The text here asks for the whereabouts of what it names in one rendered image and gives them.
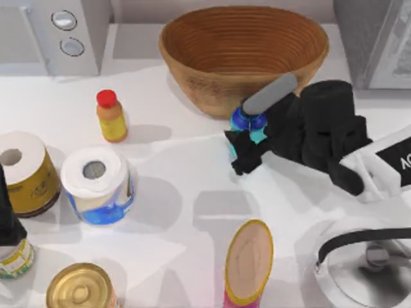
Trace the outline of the blue bottle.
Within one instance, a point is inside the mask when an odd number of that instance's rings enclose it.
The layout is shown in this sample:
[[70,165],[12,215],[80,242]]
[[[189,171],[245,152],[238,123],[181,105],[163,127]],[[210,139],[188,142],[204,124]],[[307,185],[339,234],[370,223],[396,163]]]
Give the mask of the blue bottle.
[[[228,130],[263,130],[263,133],[265,133],[266,126],[266,114],[262,113],[260,115],[249,116],[243,113],[241,107],[238,107],[231,115],[230,128]],[[251,145],[247,146],[243,151],[237,150],[237,154],[243,155],[253,146],[257,148],[254,143],[251,143]]]

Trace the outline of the brown woven basket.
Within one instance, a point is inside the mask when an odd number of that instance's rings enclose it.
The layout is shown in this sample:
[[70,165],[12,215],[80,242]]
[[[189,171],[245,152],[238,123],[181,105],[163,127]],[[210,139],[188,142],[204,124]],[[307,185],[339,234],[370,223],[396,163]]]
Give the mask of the brown woven basket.
[[329,52],[313,20],[269,6],[214,6],[167,23],[159,51],[177,85],[201,112],[227,119],[241,100],[284,73],[309,84]]

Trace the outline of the pink and yellow tube can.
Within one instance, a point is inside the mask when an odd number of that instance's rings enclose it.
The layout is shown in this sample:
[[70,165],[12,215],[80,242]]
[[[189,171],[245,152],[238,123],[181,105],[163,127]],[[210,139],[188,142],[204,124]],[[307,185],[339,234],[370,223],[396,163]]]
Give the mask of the pink and yellow tube can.
[[222,308],[259,308],[272,271],[274,242],[259,219],[244,223],[227,250]]

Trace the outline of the grey cabinet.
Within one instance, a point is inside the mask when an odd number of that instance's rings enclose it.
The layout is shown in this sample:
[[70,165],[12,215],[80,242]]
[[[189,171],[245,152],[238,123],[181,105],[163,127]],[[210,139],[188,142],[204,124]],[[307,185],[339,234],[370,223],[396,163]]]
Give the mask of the grey cabinet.
[[357,89],[411,90],[411,0],[333,0]]

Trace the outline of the yellow bottle with red cap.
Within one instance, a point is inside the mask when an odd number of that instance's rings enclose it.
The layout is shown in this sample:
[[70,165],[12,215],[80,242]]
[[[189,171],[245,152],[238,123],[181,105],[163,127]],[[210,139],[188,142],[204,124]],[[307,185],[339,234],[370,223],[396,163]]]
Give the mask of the yellow bottle with red cap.
[[113,143],[123,141],[128,135],[128,126],[116,93],[103,89],[97,93],[96,101],[96,113],[104,139]]

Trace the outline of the toilet roll with blue wrapper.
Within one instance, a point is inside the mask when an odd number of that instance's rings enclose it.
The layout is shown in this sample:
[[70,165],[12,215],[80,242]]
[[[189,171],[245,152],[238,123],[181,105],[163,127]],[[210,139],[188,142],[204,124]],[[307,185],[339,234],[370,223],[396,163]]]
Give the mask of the toilet roll with blue wrapper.
[[123,219],[134,201],[127,159],[107,146],[82,148],[62,164],[60,179],[78,218],[92,225]]

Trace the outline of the small microwave knob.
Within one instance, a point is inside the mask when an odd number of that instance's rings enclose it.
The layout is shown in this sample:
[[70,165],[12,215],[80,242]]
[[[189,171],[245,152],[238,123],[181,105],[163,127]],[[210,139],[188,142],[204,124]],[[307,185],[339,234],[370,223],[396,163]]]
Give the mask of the small microwave knob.
[[60,50],[67,56],[78,57],[81,56],[85,47],[83,43],[77,38],[69,37],[59,42]]

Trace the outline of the gold-lidded tin can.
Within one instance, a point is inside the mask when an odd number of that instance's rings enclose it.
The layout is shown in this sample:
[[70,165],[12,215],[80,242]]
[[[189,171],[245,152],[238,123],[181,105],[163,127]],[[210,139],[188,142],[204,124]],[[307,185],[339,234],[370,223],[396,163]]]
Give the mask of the gold-lidded tin can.
[[74,263],[50,282],[47,308],[121,308],[106,271],[88,262]]

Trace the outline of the large microwave knob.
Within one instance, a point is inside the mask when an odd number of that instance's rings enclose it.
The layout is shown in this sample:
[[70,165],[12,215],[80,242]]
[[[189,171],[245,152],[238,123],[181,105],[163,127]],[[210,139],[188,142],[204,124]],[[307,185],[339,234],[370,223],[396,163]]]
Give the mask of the large microwave knob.
[[51,14],[51,22],[56,28],[62,31],[71,31],[77,26],[75,15],[67,10],[53,12]]

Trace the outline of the toilet roll with gold wrapper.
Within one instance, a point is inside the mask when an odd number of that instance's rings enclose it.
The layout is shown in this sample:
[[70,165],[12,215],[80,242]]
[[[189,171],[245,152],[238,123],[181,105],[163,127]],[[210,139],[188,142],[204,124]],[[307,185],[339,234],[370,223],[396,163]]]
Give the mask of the toilet roll with gold wrapper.
[[38,216],[57,202],[60,179],[39,137],[19,131],[0,134],[0,164],[17,217]]

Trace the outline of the pale microwave oven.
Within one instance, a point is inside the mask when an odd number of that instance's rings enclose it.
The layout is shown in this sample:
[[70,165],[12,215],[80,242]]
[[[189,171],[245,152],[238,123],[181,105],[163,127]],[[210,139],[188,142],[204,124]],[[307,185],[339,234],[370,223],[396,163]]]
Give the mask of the pale microwave oven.
[[[61,10],[75,15],[75,29],[53,25]],[[113,17],[111,0],[0,0],[0,76],[99,75]],[[61,52],[69,37],[83,43],[81,56]]]

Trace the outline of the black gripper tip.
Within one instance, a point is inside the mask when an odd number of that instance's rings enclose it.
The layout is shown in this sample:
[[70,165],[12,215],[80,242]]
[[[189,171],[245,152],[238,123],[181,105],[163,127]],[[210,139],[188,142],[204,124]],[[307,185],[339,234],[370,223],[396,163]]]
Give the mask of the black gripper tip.
[[3,166],[0,164],[0,247],[17,246],[27,235],[12,208]]

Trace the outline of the white and yellow-green can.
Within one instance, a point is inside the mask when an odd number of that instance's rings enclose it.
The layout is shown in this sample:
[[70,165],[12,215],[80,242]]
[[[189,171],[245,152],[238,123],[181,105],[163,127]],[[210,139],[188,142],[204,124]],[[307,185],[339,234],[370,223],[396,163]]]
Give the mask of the white and yellow-green can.
[[0,246],[0,278],[22,276],[31,268],[34,258],[35,250],[27,239],[16,246]]

